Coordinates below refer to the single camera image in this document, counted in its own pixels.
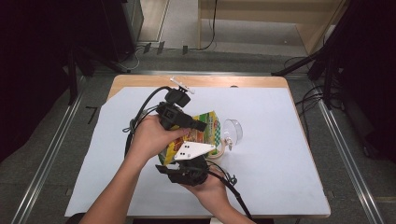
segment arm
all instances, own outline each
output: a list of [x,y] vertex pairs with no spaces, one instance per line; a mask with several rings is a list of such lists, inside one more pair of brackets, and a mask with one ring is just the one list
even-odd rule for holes
[[[211,171],[222,176],[215,169],[211,168]],[[213,175],[209,175],[202,185],[183,187],[193,193],[201,205],[222,223],[254,223],[231,206],[224,184]]]
[[146,162],[188,131],[166,131],[157,116],[147,116],[137,128],[120,169],[80,223],[124,223],[137,179]]

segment metal rail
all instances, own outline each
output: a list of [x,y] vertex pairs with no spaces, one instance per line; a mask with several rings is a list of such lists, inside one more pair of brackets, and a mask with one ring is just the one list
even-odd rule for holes
[[64,137],[66,136],[67,130],[70,127],[73,117],[76,115],[79,103],[81,102],[82,94],[87,86],[87,83],[88,79],[86,77],[81,77],[78,83],[78,97],[72,105],[67,107],[61,124],[59,125],[55,135],[53,136],[51,143],[49,144],[49,148],[47,149],[47,152],[40,163],[40,166],[35,172],[35,177],[33,178],[28,189],[26,190],[22,198],[20,207],[18,208],[17,213],[11,221],[12,224],[26,223],[27,218],[29,217],[30,212],[33,209],[33,206],[35,205],[35,201],[38,198],[38,194],[44,186],[44,182],[47,179],[50,168],[55,161],[56,155],[58,154],[59,148],[61,147]]
[[323,101],[320,101],[319,107],[323,114],[323,117],[327,122],[327,125],[329,126],[332,138],[334,139],[334,142],[344,162],[352,184],[355,187],[359,199],[361,200],[361,205],[364,209],[364,212],[366,213],[367,218],[372,224],[386,223],[381,216],[379,208],[375,203],[375,199],[370,189],[368,188],[361,174],[361,171],[359,170],[358,165],[356,164],[352,154],[350,153],[347,142],[342,135],[340,128],[338,127],[332,111],[327,108]]

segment person's right hand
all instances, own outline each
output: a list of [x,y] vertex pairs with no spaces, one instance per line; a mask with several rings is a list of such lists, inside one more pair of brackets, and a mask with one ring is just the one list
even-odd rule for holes
[[173,140],[187,134],[190,129],[179,128],[166,131],[158,115],[148,115],[139,124],[134,133],[126,159],[139,157],[146,162],[158,155]]
[[[211,167],[210,171],[219,176],[223,173]],[[236,209],[234,209],[227,198],[225,186],[219,179],[209,175],[206,181],[195,187],[182,185],[184,188],[193,193],[201,205],[224,224],[250,224],[254,223]]]
[[[213,167],[210,168],[210,171],[219,176],[224,176],[223,173]],[[213,175],[208,175],[206,181],[201,185],[195,187],[182,186],[193,193],[201,205],[213,215],[216,215],[219,209],[224,209],[224,206],[231,206],[224,184]]]

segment snack bag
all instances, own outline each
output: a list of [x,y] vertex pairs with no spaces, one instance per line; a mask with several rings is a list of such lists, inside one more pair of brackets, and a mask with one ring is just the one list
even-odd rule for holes
[[[214,145],[218,147],[220,144],[220,122],[218,117],[216,116],[215,111],[211,111],[202,115],[194,116],[193,119],[198,119],[202,122],[205,122],[206,128],[203,132],[198,130],[191,130],[191,132],[183,137],[176,139],[171,142],[166,149],[163,150],[162,153],[158,155],[160,162],[162,165],[167,165],[169,163],[174,162],[174,156],[177,154],[181,145],[183,145],[184,141],[197,142],[197,143],[206,143]],[[171,130],[178,129],[178,126],[174,126]],[[214,149],[205,155],[206,157],[209,155],[216,155],[219,151]]]

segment black curtain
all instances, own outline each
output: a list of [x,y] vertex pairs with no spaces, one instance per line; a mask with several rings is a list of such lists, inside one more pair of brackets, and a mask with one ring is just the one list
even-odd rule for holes
[[40,1],[0,7],[0,161],[29,139],[68,87],[66,48]]
[[[396,162],[396,2],[358,1],[358,9],[338,39],[340,81],[372,130],[363,140]],[[356,127],[355,111],[347,111]]]

